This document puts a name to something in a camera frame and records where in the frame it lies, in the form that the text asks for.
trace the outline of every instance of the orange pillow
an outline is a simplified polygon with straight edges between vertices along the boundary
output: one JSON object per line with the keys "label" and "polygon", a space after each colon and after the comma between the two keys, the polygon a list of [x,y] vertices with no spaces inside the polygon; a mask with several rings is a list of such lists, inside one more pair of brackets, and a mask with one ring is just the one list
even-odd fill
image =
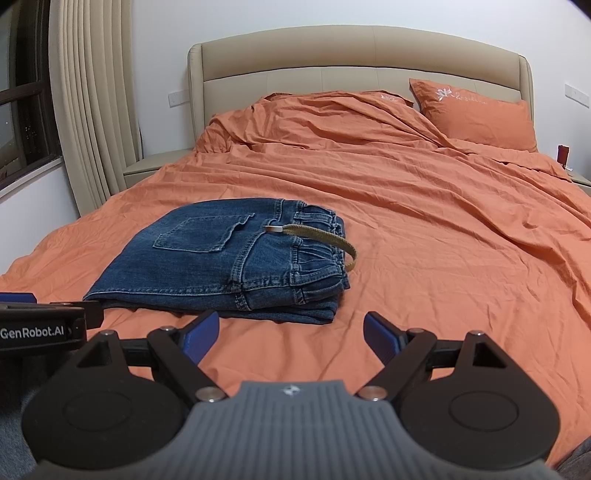
{"label": "orange pillow", "polygon": [[537,152],[534,124],[524,100],[494,100],[462,88],[410,79],[426,116],[445,136],[469,142]]}

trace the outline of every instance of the nightstand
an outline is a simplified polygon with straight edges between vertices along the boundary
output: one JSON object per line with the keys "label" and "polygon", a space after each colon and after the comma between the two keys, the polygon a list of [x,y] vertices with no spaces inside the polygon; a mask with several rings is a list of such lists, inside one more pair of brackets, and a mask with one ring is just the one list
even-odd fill
{"label": "nightstand", "polygon": [[140,180],[153,175],[163,165],[167,163],[174,163],[188,153],[191,153],[190,148],[188,150],[175,150],[172,152],[157,153],[156,155],[150,155],[149,157],[145,157],[142,160],[137,161],[132,166],[127,167],[123,171],[123,178],[125,179],[127,188],[135,185]]}
{"label": "nightstand", "polygon": [[573,183],[576,183],[587,195],[591,196],[591,181],[573,171],[566,171]]}

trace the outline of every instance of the folded jeans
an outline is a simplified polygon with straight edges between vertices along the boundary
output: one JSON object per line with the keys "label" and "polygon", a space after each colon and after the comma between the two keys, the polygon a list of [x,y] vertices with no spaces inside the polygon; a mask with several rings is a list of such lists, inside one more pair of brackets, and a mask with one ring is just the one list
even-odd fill
{"label": "folded jeans", "polygon": [[349,288],[344,252],[268,225],[345,235],[332,210],[300,200],[211,200],[177,208],[137,233],[85,295],[146,307],[285,322],[329,323]]}

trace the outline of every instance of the wall switch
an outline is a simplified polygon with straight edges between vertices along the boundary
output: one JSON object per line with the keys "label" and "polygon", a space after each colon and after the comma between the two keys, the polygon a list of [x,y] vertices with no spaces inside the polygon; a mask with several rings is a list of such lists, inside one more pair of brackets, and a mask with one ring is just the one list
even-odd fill
{"label": "wall switch", "polygon": [[180,92],[173,92],[168,94],[168,104],[170,108],[187,103],[189,101],[189,91],[181,90]]}
{"label": "wall switch", "polygon": [[581,92],[580,90],[577,90],[575,87],[571,87],[570,85],[565,83],[564,94],[568,98],[573,99],[575,102],[578,102],[581,105],[584,105],[585,107],[589,108],[589,95]]}

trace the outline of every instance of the back pocket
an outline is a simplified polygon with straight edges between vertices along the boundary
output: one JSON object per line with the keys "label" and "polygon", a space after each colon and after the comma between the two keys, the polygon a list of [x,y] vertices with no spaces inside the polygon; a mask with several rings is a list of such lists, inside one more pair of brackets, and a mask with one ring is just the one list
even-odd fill
{"label": "back pocket", "polygon": [[172,230],[158,235],[154,248],[197,254],[220,252],[236,227],[244,225],[252,216],[254,213],[187,218]]}

